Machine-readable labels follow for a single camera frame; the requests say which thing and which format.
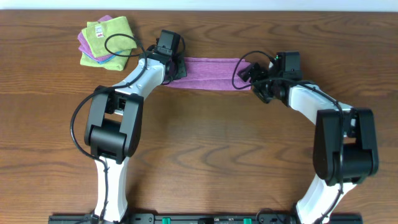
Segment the purple microfiber cloth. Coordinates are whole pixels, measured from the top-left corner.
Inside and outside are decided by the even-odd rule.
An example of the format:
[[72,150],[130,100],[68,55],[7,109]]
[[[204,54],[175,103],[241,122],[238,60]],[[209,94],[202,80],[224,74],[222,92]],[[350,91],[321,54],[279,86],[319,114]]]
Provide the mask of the purple microfiber cloth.
[[167,86],[194,90],[236,91],[232,75],[238,58],[185,57],[187,76]]

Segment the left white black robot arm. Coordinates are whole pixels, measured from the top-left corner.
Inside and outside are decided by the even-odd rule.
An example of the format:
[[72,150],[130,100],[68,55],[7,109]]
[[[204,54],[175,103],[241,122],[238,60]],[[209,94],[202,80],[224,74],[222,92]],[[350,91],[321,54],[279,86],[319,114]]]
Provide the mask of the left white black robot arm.
[[90,223],[126,219],[127,167],[141,138],[144,100],[163,82],[186,75],[183,54],[146,52],[124,80],[93,93],[84,135],[98,170],[98,200]]

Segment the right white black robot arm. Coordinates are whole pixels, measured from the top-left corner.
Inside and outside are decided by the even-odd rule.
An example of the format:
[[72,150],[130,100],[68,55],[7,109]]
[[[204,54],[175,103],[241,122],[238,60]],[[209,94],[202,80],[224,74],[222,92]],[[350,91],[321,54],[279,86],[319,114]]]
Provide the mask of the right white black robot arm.
[[379,168],[373,112],[355,108],[327,95],[304,80],[298,63],[273,59],[268,68],[252,63],[239,77],[264,103],[280,100],[315,125],[315,176],[306,194],[282,223],[353,223],[359,217],[332,213],[343,197]]

